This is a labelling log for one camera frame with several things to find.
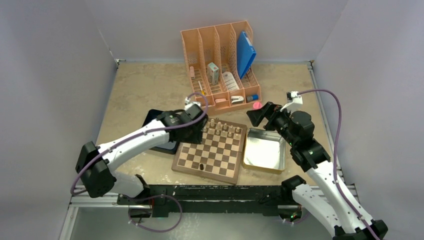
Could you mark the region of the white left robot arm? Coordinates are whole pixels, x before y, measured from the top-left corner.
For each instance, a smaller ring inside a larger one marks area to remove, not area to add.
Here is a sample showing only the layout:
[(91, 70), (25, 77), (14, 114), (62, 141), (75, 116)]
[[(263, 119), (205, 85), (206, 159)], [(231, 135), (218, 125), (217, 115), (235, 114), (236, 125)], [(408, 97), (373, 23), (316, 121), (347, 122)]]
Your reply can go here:
[(80, 150), (75, 171), (85, 187), (73, 196), (88, 193), (99, 198), (107, 193), (124, 194), (138, 205), (146, 203), (149, 191), (139, 176), (120, 173), (118, 167), (137, 155), (168, 142), (199, 144), (207, 113), (196, 105), (185, 110), (164, 111), (138, 130), (107, 143), (85, 143)]

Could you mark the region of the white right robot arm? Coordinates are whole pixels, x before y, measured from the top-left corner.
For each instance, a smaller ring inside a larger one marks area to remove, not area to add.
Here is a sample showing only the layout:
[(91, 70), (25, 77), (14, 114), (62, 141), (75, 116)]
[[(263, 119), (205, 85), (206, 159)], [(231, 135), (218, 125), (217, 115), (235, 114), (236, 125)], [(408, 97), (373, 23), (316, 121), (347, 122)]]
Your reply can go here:
[(294, 162), (319, 186), (326, 200), (313, 195), (310, 185), (296, 175), (281, 183), (280, 196), (288, 204), (306, 208), (334, 240), (382, 240), (388, 232), (383, 220), (375, 220), (351, 194), (337, 173), (324, 147), (314, 139), (315, 125), (304, 111), (289, 112), (267, 102), (262, 108), (247, 111), (254, 127), (263, 119), (266, 131), (277, 132), (289, 145)]

